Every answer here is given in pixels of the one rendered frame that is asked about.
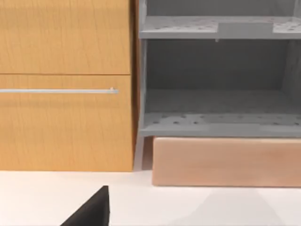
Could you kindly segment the pale wooden drawer front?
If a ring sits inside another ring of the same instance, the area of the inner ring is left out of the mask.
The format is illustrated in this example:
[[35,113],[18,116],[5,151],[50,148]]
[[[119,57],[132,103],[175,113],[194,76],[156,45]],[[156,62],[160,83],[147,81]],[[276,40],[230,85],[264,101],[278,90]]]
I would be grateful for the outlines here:
[[301,139],[156,137],[156,186],[301,187]]

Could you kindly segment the grey pierced drawer inside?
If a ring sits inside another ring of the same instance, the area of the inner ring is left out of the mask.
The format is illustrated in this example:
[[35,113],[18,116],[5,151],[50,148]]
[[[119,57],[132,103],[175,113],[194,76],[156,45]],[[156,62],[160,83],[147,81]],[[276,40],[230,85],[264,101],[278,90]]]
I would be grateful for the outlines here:
[[143,137],[301,137],[301,0],[139,0]]

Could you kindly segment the wooden cupboard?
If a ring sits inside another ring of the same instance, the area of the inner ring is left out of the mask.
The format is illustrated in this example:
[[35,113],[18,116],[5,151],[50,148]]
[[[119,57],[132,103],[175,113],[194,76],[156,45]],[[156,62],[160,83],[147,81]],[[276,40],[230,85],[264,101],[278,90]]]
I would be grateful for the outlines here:
[[[137,94],[136,94],[136,18],[135,18],[135,0],[130,0],[130,44],[131,44],[131,71],[129,74],[44,74],[44,75],[128,75],[132,81],[131,91],[131,106],[132,106],[132,124],[133,124],[133,139],[134,139],[134,151],[135,153],[135,142],[136,142],[136,128],[137,128]],[[11,74],[11,75],[42,75],[42,74]]]

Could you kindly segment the plain wooden drawer front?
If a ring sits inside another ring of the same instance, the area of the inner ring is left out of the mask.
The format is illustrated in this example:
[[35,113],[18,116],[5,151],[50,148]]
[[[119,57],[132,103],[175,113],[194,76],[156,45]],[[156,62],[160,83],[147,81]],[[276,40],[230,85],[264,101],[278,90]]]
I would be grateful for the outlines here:
[[130,71],[130,0],[0,0],[0,73]]

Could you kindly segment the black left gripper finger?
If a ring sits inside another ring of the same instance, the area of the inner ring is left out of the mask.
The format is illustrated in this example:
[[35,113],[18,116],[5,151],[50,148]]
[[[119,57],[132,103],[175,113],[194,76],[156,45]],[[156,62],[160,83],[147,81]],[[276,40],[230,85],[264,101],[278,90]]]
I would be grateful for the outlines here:
[[60,226],[109,226],[109,187],[102,186]]

